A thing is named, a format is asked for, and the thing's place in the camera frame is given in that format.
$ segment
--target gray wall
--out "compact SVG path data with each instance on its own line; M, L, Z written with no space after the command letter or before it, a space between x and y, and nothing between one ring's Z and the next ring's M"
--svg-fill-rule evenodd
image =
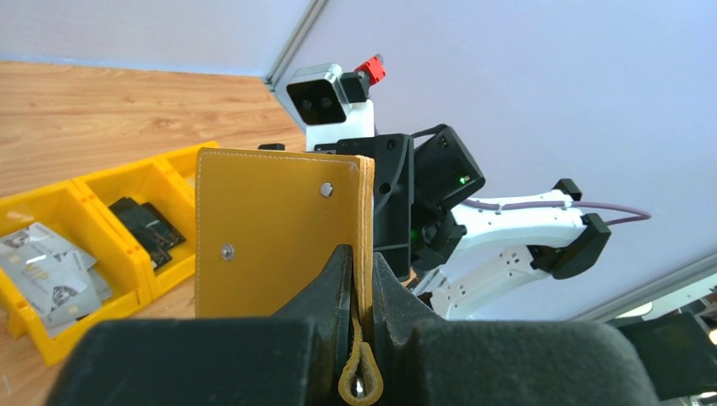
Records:
M264 76L309 0L3 0L0 59Z
M477 197L570 177L585 200L654 214L615 226L589 272L520 288L482 316L571 317L717 249L717 2L335 0L289 75L376 52L379 130L452 125L488 178Z

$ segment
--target storage bin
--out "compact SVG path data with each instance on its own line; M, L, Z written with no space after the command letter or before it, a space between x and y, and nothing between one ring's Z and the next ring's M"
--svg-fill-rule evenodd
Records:
M100 321L132 315L151 301L142 264L125 240L109 227L101 213L72 182L66 181L0 199L0 237L41 222L97 259L94 268L112 288L112 297L89 314L50 338L41 318L0 269L0 304L8 312L8 332L28 333L46 364L63 359L92 326Z
M73 182L109 227L141 257L152 299L159 298L194 274L197 235L194 199L187 194L182 176L163 160L150 158L81 176ZM168 251L172 260L156 271L149 254L108 208L123 197L132 198L139 204L150 202L186 238Z
M218 146L219 144L216 141L205 142L189 148L167 152L157 157L179 173L179 176L185 180L185 189L193 199L197 175L197 154L201 148L217 148Z

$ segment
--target red component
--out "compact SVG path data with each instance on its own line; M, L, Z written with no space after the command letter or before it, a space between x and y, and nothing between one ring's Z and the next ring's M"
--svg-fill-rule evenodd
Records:
M370 78L371 85L375 85L386 77L386 70L383 69L383 63L379 55L371 57L368 61L361 63L361 66L355 69L355 72L363 70Z

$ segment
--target metal rivet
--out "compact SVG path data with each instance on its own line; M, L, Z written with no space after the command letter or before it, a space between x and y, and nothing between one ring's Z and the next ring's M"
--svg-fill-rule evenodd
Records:
M321 192L322 196L331 197L331 195L333 195L333 193L334 193L334 188L333 188L333 186L331 186L330 183L326 182L324 184L321 184L319 191Z
M224 244L222 246L222 258L225 261L231 261L234 258L234 247L231 244Z

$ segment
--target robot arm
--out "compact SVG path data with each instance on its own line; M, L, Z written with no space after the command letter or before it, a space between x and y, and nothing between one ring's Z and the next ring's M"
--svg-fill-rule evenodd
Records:
M564 201L566 207L539 207L530 210L488 211L460 205L452 209L456 222L467 233L458 243L454 256L475 250L505 248L492 262L479 266L464 277L449 283L440 268L427 273L413 293L431 292L430 304L446 319L465 319L481 306L526 283L544 279L550 274L533 268L529 246L561 249L572 244L587 226L583 212L569 206L569 194L554 189L542 195L484 199L498 205Z
M287 92L306 124L307 151L376 160L374 248L399 280L416 271L413 294L444 318L462 319L519 286L574 277L597 261L616 222L583 214L570 179L542 195L471 203L485 178L451 127L375 137L369 88L386 75L381 63L376 56L353 72L335 63L300 69ZM426 135L414 150L413 139ZM497 247L507 248L453 283L441 271L452 255Z

